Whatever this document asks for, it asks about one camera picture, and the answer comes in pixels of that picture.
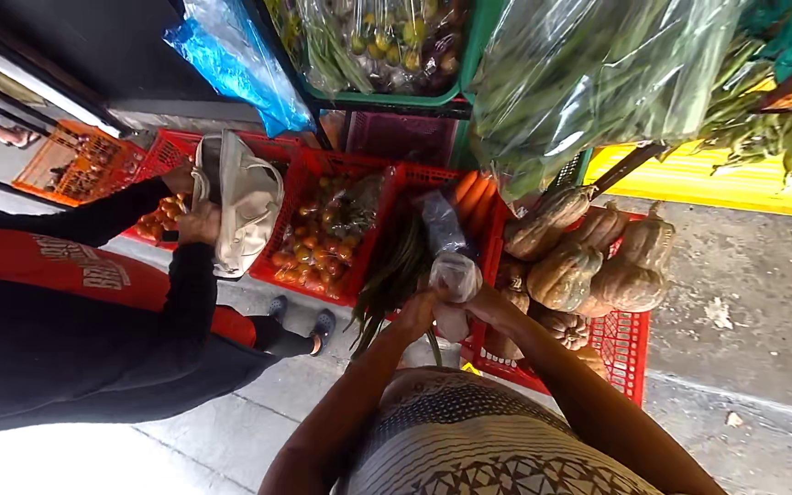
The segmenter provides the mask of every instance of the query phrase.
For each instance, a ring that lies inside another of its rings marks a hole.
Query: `concrete floor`
[[[31,156],[12,152],[0,146],[0,180]],[[644,211],[647,202],[620,204]],[[0,208],[47,210],[1,193]],[[663,215],[679,236],[676,284],[654,311],[645,411],[730,493],[792,494],[792,218],[680,203]],[[136,242],[108,248],[168,263]],[[219,301],[258,314],[279,292],[247,277],[220,283]],[[290,300],[286,326],[306,333],[325,304]],[[332,310],[346,321],[344,308]],[[343,372],[353,336],[336,334],[324,356],[284,360],[176,418],[1,432],[0,493],[254,493],[277,449]],[[731,412],[740,426],[726,424]]]

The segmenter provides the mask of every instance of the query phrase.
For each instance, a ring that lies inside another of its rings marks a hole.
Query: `kabocha squash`
[[[592,280],[592,294],[616,309],[640,313],[654,309],[671,285],[662,275],[674,245],[674,225],[658,215],[659,203],[644,220],[630,222],[619,252]]]
[[[522,313],[527,314],[527,310],[531,307],[531,297],[524,292],[513,291],[512,289],[500,289],[500,295],[506,300],[520,309]]]
[[[585,319],[578,314],[546,311],[538,321],[570,351],[578,351],[589,343],[589,329],[585,326]]]
[[[594,294],[594,278],[592,277],[592,293],[585,298],[585,301],[575,310],[574,313],[580,314],[582,316],[587,316],[588,318],[601,318],[602,316],[607,316],[610,312],[615,309],[614,307],[610,306],[609,304],[599,300]]]
[[[615,201],[610,201],[605,208],[591,209],[583,224],[577,230],[565,234],[564,240],[592,246],[607,256],[610,245],[622,235],[628,220],[628,214],[619,211]]]
[[[519,360],[524,357],[521,350],[509,337],[488,327],[485,332],[485,351],[503,359]]]
[[[558,244],[564,229],[589,209],[594,191],[595,186],[568,187],[545,198],[534,211],[507,225],[503,250],[525,262],[541,259]]]
[[[533,265],[527,275],[527,292],[546,308],[574,311],[589,297],[591,277],[603,261],[594,247],[565,242]]]

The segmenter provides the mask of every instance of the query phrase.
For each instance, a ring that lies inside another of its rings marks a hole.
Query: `orange plastic crate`
[[[105,163],[94,156],[108,153]],[[77,121],[60,121],[51,137],[11,185],[60,204],[79,206],[107,197],[134,181],[145,151]],[[59,181],[52,169],[66,167]]]

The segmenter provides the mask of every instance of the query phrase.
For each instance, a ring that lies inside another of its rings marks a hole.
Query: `leggings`
[[[314,340],[282,327],[273,316],[248,316],[255,325],[255,349],[279,358],[293,358],[314,352]]]

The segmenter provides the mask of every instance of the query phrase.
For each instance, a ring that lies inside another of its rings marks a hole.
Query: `sandal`
[[[311,356],[316,357],[323,353],[325,345],[329,343],[329,337],[334,333],[335,329],[336,316],[328,309],[320,311],[317,315],[317,323],[313,326],[313,330],[311,330],[311,337],[319,337],[319,349],[311,354]]]
[[[268,316],[273,316],[277,323],[283,324],[286,318],[286,310],[289,309],[289,299],[286,296],[277,296],[271,301],[268,308]]]

